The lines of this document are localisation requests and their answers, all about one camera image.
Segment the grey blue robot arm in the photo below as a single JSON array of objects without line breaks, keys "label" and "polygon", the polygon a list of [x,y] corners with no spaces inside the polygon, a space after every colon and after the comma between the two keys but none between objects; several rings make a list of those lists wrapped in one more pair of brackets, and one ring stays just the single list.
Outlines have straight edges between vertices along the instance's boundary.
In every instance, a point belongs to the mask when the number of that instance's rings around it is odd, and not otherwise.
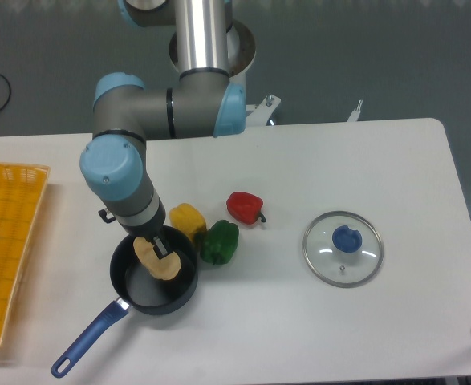
[{"label": "grey blue robot arm", "polygon": [[164,206],[146,170],[150,140],[236,135],[246,126],[244,89],[230,82],[229,1],[121,1],[121,14],[140,27],[176,27],[176,87],[149,90],[123,72],[105,75],[93,103],[92,141],[79,166],[90,190],[132,236],[152,243],[158,257]]}]

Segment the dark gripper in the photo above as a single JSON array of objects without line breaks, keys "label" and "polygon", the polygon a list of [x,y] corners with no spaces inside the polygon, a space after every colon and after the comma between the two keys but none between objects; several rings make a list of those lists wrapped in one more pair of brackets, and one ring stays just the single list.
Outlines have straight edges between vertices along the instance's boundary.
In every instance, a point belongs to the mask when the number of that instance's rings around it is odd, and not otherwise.
[{"label": "dark gripper", "polygon": [[142,225],[122,224],[126,232],[133,237],[142,237],[152,242],[153,250],[157,257],[166,257],[169,251],[166,244],[161,240],[164,236],[163,221],[151,220]]}]

